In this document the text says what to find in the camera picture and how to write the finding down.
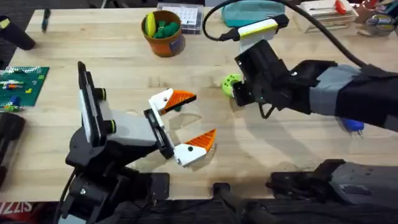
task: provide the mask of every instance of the cable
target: cable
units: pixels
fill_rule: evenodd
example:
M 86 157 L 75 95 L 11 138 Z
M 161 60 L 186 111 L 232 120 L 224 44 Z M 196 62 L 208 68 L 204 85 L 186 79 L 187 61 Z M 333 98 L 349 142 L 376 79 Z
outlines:
M 143 208 L 141 208 L 140 214 L 138 214 L 136 216 L 136 219 L 131 224 L 135 224 L 136 222 L 138 222 L 138 220 L 140 218 L 142 218 L 145 215 L 146 212 L 148 212 L 148 209 L 150 209 L 151 206 L 152 206 L 151 204 L 147 203 Z
M 184 211 L 189 210 L 191 208 L 195 208 L 195 207 L 199 207 L 199 206 L 208 204 L 208 203 L 210 203 L 212 201 L 213 201 L 213 199 L 205 200 L 203 202 L 198 202 L 198 203 L 195 203 L 193 205 L 189 205 L 189 206 L 186 206 L 185 208 L 181 208 L 181 209 L 177 209 L 177 210 L 166 210 L 164 212 L 158 212 L 158 211 L 149 210 L 149 212 L 153 213 L 153 214 L 175 214 L 175 213 L 184 212 Z M 133 202 L 133 204 L 139 209 L 144 209 L 144 207 L 140 207 L 134 202 Z
M 334 218 L 335 220 L 343 221 L 346 223 L 352 223 L 352 224 L 364 224 L 364 222 L 358 221 L 358 220 L 352 220 L 346 217 L 341 217 L 339 215 L 334 215 L 331 213 L 326 213 L 326 212 L 316 212 L 316 211 L 294 211 L 294 212 L 269 212 L 270 214 L 273 215 L 290 215 L 290 214 L 314 214 L 314 215 L 319 215 L 319 216 L 325 216 L 325 217 L 330 217 Z
M 73 180 L 73 178 L 75 177 L 75 175 L 76 175 L 76 169 L 74 169 L 74 170 L 72 171 L 72 173 L 70 174 L 70 177 L 69 177 L 69 179 L 68 179 L 67 184 L 65 184 L 65 187 L 63 188 L 63 191 L 62 191 L 62 194 L 61 194 L 61 197 L 60 197 L 60 201 L 58 202 L 57 208 L 55 209 L 53 224 L 57 224 L 57 223 L 58 223 L 58 219 L 59 219 L 59 217 L 60 217 L 60 214 L 59 214 L 59 213 L 60 213 L 60 209 L 61 209 L 63 200 L 65 199 L 65 195 L 67 194 L 69 185 L 70 185 L 70 183 L 72 182 L 72 180 Z
M 207 19 L 210 17 L 210 15 L 212 15 L 216 10 L 218 10 L 221 7 L 224 7 L 228 4 L 231 3 L 235 3 L 238 1 L 242 1 L 242 0 L 227 0 L 225 2 L 222 2 L 220 4 L 218 4 L 217 6 L 215 6 L 214 8 L 210 9 L 210 11 L 208 12 L 208 14 L 205 16 L 205 18 L 203 19 L 203 33 L 204 35 L 209 38 L 210 40 L 214 40 L 214 41 L 221 41 L 220 38 L 216 38 L 216 37 L 212 37 L 210 36 L 207 31 L 206 31 L 206 22 Z M 329 38 L 329 40 L 341 51 L 341 53 L 343 53 L 343 55 L 345 57 L 347 57 L 350 61 L 352 61 L 353 63 L 355 63 L 357 66 L 359 67 L 364 67 L 366 64 L 361 61 L 360 59 L 358 59 L 357 57 L 355 57 L 346 47 L 344 47 L 343 44 L 341 44 L 341 42 L 333 35 L 331 34 L 331 32 L 325 27 L 323 26 L 319 21 L 317 21 L 314 17 L 312 17 L 310 14 L 308 14 L 307 12 L 305 12 L 303 9 L 299 8 L 298 6 L 288 2 L 287 0 L 269 0 L 269 1 L 273 1 L 273 2 L 279 2 L 291 9 L 293 9 L 295 12 L 299 13 L 301 16 L 305 17 L 306 19 L 308 19 L 316 28 L 318 28 L 327 38 Z

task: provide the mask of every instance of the green lego board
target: green lego board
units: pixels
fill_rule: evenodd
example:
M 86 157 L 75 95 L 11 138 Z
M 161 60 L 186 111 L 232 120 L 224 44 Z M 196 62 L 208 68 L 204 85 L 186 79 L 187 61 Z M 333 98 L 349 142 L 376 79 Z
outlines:
M 0 106 L 3 107 L 10 102 L 11 96 L 21 98 L 20 106 L 34 106 L 36 99 L 42 89 L 49 67 L 7 67 L 0 76 L 0 82 L 16 80 L 24 82 L 22 88 L 6 90 L 5 84 L 0 84 Z

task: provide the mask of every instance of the wooden table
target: wooden table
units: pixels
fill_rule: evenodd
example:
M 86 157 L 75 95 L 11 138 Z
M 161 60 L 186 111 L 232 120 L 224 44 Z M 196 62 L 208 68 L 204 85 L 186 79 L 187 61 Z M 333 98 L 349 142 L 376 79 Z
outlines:
M 220 88 L 223 77 L 240 73 L 234 61 L 238 43 L 186 35 L 180 55 L 160 58 L 140 29 L 142 18 L 152 10 L 53 10 L 46 34 L 41 33 L 43 11 L 35 11 L 27 33 L 37 46 L 17 49 L 11 65 L 49 66 L 50 71 L 36 106 L 19 113 L 27 126 L 0 201 L 59 199 L 72 171 L 65 164 L 69 140 L 81 121 L 79 60 L 86 63 L 95 85 L 107 89 L 113 109 L 142 115 L 149 108 L 147 100 L 168 87 L 197 94 L 196 102 L 181 113 L 167 114 L 164 121 L 181 142 L 217 128 L 215 148 L 186 169 L 159 152 L 130 165 L 143 172 L 170 173 L 170 198 L 207 198 L 214 182 L 229 182 L 242 196 L 267 197 L 264 182 L 271 172 L 312 170 L 329 158 L 398 165 L 398 135 L 391 131 L 367 125 L 361 139 L 342 130 L 334 117 L 286 109 L 263 120 L 257 105 L 238 108 Z M 227 30 L 219 14 L 211 17 L 208 29 L 213 35 Z M 365 62 L 398 71 L 395 34 L 365 38 L 355 29 L 333 33 Z M 322 34 L 303 34 L 293 21 L 271 44 L 289 68 L 311 58 L 350 63 Z

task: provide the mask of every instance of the gray fabric sleeve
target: gray fabric sleeve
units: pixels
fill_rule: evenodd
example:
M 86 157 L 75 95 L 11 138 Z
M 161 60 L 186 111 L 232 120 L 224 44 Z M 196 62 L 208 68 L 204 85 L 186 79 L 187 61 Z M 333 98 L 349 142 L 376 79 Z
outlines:
M 328 68 L 317 78 L 319 84 L 310 88 L 311 111 L 322 115 L 334 115 L 339 90 L 359 74 L 359 69 L 350 65 Z

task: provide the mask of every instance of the yellow label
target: yellow label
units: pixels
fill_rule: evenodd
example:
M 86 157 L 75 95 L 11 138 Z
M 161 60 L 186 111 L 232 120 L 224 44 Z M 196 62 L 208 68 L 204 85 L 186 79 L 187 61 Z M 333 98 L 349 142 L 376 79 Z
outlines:
M 8 24 L 10 24 L 10 20 L 9 19 L 5 19 L 3 21 L 0 21 L 0 27 L 3 28 L 3 29 L 5 29 L 8 26 Z

